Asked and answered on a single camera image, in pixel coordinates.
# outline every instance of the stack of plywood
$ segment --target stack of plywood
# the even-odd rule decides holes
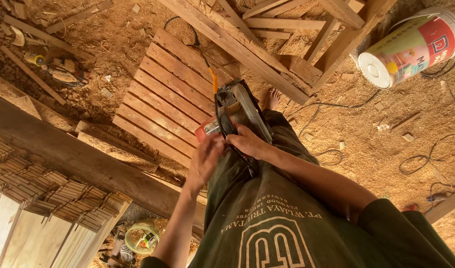
[[[1,144],[0,155],[12,154]],[[86,267],[130,203],[120,192],[0,157],[0,267]]]
[[[211,67],[220,86],[231,81]],[[215,113],[212,79],[198,53],[158,29],[113,123],[189,167],[194,132]]]

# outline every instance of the green t-shirt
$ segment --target green t-shirt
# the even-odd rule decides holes
[[[205,235],[190,267],[455,267],[454,255],[419,212],[402,214],[379,199],[354,224],[266,162],[256,178],[232,153],[219,164],[208,185]],[[141,267],[167,266],[146,258]]]

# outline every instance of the plastic paint bucket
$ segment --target plastic paint bucket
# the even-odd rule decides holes
[[[428,8],[402,22],[358,58],[365,78],[379,88],[455,56],[455,15],[450,11]]]

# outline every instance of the red logo on bucket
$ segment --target red logo on bucket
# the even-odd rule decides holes
[[[443,35],[442,37],[435,40],[433,42],[432,46],[433,46],[434,54],[447,49],[448,48],[448,39],[446,38],[446,35]]]
[[[455,36],[448,24],[439,17],[434,17],[418,28],[423,36],[430,58],[428,67],[451,58],[455,51]]]

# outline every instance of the power tool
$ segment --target power tool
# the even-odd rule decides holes
[[[195,131],[198,141],[201,143],[211,134],[221,132],[224,139],[229,134],[238,134],[236,126],[238,124],[247,126],[258,137],[266,143],[272,144],[272,130],[262,114],[256,99],[252,95],[245,80],[237,78],[236,80],[225,84],[218,89],[218,80],[212,68],[209,67],[213,76],[214,90],[214,107],[216,116],[202,123]],[[239,149],[232,144],[230,148],[244,159],[249,168],[251,177],[257,176],[258,165],[254,157],[244,155]]]

